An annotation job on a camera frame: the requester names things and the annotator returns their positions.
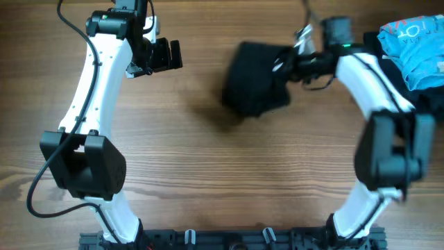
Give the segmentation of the black t-shirt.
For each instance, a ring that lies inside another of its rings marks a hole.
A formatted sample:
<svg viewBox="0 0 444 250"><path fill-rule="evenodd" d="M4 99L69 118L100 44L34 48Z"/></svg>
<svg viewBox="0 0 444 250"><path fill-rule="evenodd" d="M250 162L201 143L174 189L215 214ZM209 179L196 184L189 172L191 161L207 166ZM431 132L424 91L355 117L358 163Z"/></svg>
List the black t-shirt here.
<svg viewBox="0 0 444 250"><path fill-rule="evenodd" d="M221 103L240 117L259 117L263 113L289 105L287 73L282 67L289 46L242 42L232 59L221 94Z"/></svg>

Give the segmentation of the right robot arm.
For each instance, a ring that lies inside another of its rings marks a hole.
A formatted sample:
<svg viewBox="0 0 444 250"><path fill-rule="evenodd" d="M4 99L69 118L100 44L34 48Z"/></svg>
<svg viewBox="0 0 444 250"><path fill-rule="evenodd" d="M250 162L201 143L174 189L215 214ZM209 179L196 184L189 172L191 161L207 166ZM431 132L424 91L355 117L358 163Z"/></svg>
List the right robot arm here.
<svg viewBox="0 0 444 250"><path fill-rule="evenodd" d="M324 47L317 51L309 20L296 32L285 59L274 62L275 73L290 73L309 83L330 75L350 92L366 125L354 158L356 184L344 204L330 217L332 246L357 247L393 202L404 203L413 182L428 170L435 120L418 113L393 86L375 55L350 38L350 20L325 19Z"/></svg>

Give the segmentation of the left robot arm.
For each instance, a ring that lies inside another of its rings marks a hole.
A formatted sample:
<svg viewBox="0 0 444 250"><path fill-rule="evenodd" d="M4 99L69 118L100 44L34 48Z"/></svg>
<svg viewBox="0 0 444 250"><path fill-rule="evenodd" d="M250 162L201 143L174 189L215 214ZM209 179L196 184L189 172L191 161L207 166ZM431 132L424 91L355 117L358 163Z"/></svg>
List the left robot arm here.
<svg viewBox="0 0 444 250"><path fill-rule="evenodd" d="M123 193L126 159L110 139L121 82L182 67L180 44L160 36L153 3L115 1L87 19L85 64L72 103L40 149L56 185L89 207L102 228L99 244L137 247L143 226Z"/></svg>

